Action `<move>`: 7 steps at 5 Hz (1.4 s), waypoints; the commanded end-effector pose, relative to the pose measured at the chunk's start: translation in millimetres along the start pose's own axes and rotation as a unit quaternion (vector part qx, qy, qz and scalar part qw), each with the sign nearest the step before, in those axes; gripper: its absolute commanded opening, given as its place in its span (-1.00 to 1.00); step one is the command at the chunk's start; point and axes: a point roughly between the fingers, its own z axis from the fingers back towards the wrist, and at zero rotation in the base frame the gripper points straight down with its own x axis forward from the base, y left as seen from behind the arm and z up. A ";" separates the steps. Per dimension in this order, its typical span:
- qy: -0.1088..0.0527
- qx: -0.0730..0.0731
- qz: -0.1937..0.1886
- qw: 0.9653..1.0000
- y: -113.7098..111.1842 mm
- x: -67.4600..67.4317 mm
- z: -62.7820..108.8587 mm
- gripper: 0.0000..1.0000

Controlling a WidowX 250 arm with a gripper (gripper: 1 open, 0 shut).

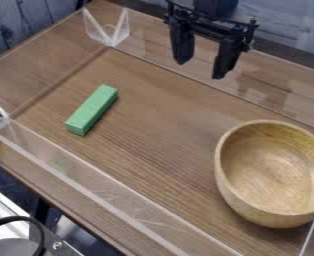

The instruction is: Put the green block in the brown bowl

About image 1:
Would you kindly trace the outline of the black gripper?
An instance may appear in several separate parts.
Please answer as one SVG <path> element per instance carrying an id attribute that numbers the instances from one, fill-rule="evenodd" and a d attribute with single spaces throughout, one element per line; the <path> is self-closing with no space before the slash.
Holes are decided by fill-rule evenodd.
<path id="1" fill-rule="evenodd" d="M 166 0 L 174 59 L 186 64 L 195 52 L 195 34 L 219 42 L 212 78 L 235 68 L 242 51 L 250 51 L 259 22 L 236 13 L 239 0 Z"/>

